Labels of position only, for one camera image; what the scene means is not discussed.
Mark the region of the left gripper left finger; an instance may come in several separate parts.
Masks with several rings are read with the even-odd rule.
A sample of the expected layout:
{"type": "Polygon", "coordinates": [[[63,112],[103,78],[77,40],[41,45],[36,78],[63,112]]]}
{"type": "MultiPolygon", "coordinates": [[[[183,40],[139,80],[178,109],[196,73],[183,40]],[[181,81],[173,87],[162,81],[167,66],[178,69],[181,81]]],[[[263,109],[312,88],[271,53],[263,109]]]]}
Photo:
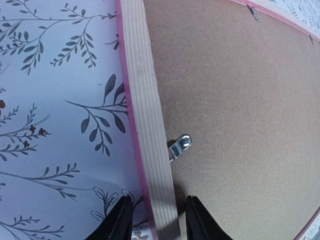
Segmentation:
{"type": "Polygon", "coordinates": [[[130,240],[132,229],[132,198],[122,196],[98,228],[85,240],[130,240]]]}

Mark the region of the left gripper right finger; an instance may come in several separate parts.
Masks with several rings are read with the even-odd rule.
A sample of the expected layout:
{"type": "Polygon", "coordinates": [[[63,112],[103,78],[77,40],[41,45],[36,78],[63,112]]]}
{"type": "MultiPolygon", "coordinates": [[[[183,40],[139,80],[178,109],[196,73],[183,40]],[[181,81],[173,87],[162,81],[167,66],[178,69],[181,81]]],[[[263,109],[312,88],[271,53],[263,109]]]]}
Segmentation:
{"type": "Polygon", "coordinates": [[[185,221],[188,240],[232,240],[197,196],[186,198],[185,221]]]}

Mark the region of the brown cardboard backing board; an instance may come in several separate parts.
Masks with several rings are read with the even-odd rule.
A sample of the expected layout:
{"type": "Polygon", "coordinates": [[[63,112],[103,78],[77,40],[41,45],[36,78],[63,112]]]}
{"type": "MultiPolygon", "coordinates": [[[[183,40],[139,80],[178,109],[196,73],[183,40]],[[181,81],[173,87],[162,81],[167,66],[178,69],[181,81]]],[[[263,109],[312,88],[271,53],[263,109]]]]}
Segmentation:
{"type": "Polygon", "coordinates": [[[197,196],[235,240],[292,240],[320,205],[320,45],[229,0],[147,0],[179,213],[197,196]]]}

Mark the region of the pink wooden picture frame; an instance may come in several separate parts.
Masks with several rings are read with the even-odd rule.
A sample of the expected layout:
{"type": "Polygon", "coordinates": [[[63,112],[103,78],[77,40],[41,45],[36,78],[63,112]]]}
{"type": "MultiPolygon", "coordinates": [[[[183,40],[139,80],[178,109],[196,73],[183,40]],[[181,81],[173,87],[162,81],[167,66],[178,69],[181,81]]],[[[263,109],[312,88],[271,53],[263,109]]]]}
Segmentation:
{"type": "MultiPolygon", "coordinates": [[[[183,202],[183,212],[179,213],[172,172],[173,161],[169,161],[167,146],[171,139],[166,135],[145,1],[119,0],[116,3],[120,53],[126,66],[124,79],[128,88],[130,122],[134,130],[133,136],[136,137],[135,149],[143,190],[148,209],[152,213],[152,234],[159,240],[185,240],[187,196],[183,202]]],[[[252,6],[257,10],[258,16],[264,14],[279,20],[308,37],[311,35],[313,41],[320,45],[320,40],[314,33],[305,31],[303,25],[292,15],[280,10],[270,1],[230,1],[246,7],[252,6]]],[[[293,240],[317,240],[319,237],[320,206],[293,240]]]]}

